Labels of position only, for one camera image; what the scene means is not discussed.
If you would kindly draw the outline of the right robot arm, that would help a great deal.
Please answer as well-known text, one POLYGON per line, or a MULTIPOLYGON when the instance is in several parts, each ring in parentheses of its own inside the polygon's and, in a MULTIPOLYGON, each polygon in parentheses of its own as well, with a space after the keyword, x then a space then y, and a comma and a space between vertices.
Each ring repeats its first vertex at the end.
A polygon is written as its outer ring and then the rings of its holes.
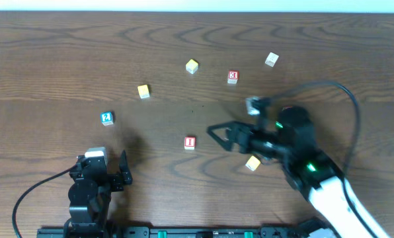
POLYGON ((339 237, 388 237, 359 201, 343 170, 317 145, 314 125, 303 107, 284 107, 274 132, 230 121, 208 127, 207 133, 226 151, 238 145, 240 153, 278 160, 290 186, 339 237))

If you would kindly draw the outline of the blue number 2 block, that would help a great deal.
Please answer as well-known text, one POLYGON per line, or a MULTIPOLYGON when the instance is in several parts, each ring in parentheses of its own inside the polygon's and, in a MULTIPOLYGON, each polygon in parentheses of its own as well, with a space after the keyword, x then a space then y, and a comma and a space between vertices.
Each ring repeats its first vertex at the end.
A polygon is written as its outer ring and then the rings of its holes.
POLYGON ((110 111, 108 112, 102 112, 100 114, 100 121, 104 126, 109 126, 109 125, 113 125, 114 123, 114 118, 113 115, 110 111))

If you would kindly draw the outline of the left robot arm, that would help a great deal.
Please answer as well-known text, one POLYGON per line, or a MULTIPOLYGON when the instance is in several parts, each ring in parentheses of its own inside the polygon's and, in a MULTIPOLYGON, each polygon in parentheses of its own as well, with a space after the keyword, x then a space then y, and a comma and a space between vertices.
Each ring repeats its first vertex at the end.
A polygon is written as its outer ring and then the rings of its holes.
POLYGON ((118 237, 119 228, 108 221, 108 209, 113 192, 123 191, 133 182, 126 152, 119 160, 119 171, 107 171, 105 147, 88 149, 77 157, 69 170, 74 184, 68 191, 70 219, 63 227, 64 237, 118 237))

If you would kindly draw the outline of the red letter I block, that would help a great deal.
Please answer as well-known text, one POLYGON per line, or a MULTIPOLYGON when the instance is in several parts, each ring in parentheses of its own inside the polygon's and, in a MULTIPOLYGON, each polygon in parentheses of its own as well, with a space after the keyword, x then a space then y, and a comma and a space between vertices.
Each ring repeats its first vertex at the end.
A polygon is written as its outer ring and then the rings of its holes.
POLYGON ((196 147, 196 138, 193 136, 186 136, 184 138, 184 148, 194 150, 196 147))

